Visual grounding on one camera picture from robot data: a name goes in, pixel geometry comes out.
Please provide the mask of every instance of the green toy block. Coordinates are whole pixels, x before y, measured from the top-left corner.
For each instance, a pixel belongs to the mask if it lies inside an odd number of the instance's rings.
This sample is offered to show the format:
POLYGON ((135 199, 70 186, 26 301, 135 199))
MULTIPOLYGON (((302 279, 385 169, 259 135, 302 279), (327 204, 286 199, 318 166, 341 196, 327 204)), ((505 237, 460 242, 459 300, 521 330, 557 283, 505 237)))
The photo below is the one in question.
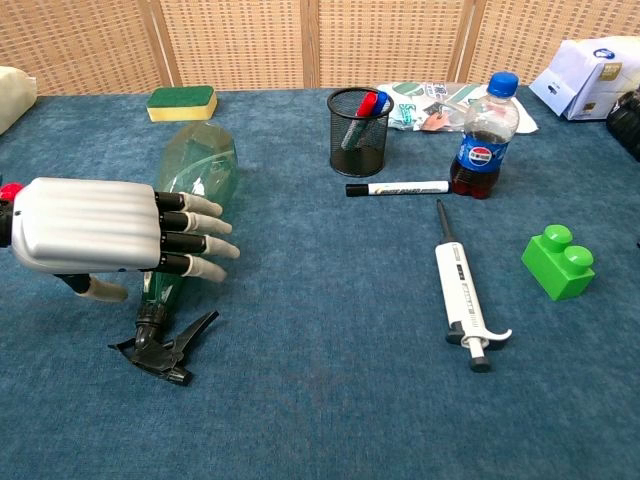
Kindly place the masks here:
POLYGON ((593 255, 571 245, 573 235, 564 225, 549 225, 531 237, 522 261, 552 300, 577 297, 595 276, 593 255))

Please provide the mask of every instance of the silver robotic hand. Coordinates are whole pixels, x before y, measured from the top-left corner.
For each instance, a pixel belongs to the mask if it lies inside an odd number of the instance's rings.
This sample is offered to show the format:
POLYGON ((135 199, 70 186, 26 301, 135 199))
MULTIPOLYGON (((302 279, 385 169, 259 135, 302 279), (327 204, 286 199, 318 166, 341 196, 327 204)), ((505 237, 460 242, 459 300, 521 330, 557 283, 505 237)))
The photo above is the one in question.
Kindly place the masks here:
POLYGON ((0 200, 0 247, 24 266, 62 278, 76 293, 122 301, 126 289, 90 273, 158 271, 221 282, 226 272, 193 254, 237 258, 222 207, 187 193, 102 180, 37 178, 0 200))

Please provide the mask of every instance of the pepsi bottle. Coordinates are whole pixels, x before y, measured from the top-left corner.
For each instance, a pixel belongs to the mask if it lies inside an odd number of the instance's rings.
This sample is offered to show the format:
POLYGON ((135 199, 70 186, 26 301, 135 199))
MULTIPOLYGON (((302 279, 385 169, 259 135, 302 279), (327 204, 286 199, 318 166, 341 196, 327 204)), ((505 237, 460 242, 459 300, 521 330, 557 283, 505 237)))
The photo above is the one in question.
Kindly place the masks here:
POLYGON ((471 104, 465 115, 464 139, 451 164, 451 190, 459 195, 487 198, 500 175, 500 165, 520 116, 511 97, 518 77, 494 73, 487 95, 471 104))

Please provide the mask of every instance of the green plastic bottle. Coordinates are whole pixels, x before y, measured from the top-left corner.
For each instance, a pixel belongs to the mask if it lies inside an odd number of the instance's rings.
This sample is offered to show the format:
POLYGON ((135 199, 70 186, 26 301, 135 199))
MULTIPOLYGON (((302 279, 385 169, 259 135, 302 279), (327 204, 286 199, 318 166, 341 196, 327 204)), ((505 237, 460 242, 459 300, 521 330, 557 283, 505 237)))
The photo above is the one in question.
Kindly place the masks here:
MULTIPOLYGON (((200 195, 224 208, 237 184, 236 149, 231 134, 209 122, 194 122, 180 130, 167 145, 155 189, 200 195)), ((155 327, 164 323, 175 305, 184 280, 179 275, 145 273, 138 334, 143 327, 147 335, 155 334, 155 327), (147 322, 154 325, 152 331, 147 322)))

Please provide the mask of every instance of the blue bottle cap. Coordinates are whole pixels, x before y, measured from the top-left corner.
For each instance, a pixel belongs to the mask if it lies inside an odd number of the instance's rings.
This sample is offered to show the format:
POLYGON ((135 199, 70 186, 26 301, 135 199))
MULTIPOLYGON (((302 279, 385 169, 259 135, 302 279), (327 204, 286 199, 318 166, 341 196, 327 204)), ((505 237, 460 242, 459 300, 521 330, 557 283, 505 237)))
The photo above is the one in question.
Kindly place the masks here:
POLYGON ((491 76, 487 92, 500 98, 512 97, 518 88, 518 76, 511 72, 497 72, 491 76))

